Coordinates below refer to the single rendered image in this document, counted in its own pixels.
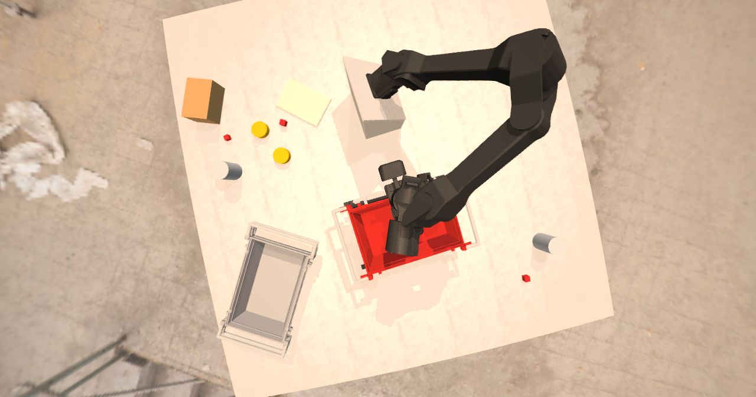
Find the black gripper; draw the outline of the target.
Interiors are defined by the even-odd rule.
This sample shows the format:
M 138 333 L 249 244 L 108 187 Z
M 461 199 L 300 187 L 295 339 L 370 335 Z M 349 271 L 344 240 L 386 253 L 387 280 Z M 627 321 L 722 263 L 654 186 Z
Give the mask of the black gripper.
M 393 183 L 386 185 L 385 193 L 386 197 L 389 198 L 390 206 L 391 206 L 391 212 L 392 216 L 395 219 L 395 217 L 399 217 L 399 212 L 396 211 L 392 205 L 392 195 L 395 192 L 395 190 L 400 188 L 400 185 L 402 185 L 402 180 L 398 181 L 397 177 L 400 177 L 402 175 L 407 175 L 404 162 L 401 160 L 396 160 L 394 162 L 389 162 L 387 164 L 380 165 L 379 173 L 382 182 L 388 181 L 389 179 L 393 179 Z

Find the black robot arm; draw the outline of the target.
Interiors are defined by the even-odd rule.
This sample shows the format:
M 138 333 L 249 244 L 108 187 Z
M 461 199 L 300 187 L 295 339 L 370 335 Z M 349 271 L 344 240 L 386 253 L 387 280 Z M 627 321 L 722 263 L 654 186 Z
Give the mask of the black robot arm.
M 565 56 L 550 29 L 537 28 L 508 37 L 497 47 L 424 55 L 387 50 L 382 65 L 367 73 L 374 98 L 388 100 L 399 88 L 426 90 L 431 80 L 495 80 L 510 87 L 508 120 L 450 173 L 403 175 L 392 195 L 399 217 L 389 220 L 386 252 L 419 254 L 421 228 L 452 220 L 472 193 L 513 158 L 550 130 Z

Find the grey cylinder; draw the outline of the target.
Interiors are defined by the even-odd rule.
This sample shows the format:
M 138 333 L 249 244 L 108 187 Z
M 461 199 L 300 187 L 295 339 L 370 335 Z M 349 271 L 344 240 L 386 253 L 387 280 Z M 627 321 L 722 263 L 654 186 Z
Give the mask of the grey cylinder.
M 558 236 L 545 235 L 544 233 L 534 235 L 532 243 L 536 249 L 552 255 L 561 255 L 565 250 L 565 242 L 562 239 Z
M 232 162 L 217 161 L 211 164 L 210 172 L 216 179 L 237 181 L 242 175 L 242 168 Z

